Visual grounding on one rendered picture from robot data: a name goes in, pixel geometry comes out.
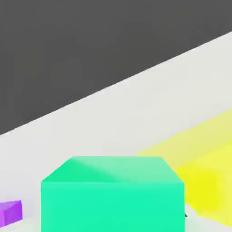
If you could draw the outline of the small green cube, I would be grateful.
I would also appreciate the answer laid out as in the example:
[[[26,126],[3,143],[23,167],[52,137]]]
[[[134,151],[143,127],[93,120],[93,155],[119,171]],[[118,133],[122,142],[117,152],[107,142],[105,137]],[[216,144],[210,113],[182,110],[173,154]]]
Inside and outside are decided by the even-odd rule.
[[[72,157],[41,182],[41,232],[185,232],[184,182],[161,157]]]

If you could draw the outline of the large yellow box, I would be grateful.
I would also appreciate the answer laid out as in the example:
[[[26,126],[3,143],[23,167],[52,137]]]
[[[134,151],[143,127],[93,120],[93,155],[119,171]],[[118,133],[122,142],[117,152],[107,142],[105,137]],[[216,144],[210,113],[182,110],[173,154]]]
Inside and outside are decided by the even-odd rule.
[[[232,227],[232,109],[137,155],[162,157],[184,181],[185,202]]]

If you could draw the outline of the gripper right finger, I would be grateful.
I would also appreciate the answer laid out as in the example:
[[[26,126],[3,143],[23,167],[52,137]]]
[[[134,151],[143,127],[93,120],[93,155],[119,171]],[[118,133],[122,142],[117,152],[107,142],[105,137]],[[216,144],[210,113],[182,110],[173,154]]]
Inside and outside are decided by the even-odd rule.
[[[185,232],[232,232],[230,226],[199,216],[188,203],[185,214]]]

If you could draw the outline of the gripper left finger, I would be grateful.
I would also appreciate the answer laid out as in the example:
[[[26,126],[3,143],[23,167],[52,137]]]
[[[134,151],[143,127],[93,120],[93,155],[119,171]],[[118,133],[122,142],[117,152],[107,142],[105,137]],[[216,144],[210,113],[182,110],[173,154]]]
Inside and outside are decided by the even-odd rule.
[[[1,227],[0,232],[41,232],[40,217],[26,218]]]

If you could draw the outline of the small purple cube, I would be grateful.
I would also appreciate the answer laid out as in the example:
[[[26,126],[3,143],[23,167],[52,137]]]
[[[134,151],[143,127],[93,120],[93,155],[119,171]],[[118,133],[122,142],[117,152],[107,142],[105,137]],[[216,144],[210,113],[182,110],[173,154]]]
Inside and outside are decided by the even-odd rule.
[[[22,219],[21,200],[0,203],[0,228]]]

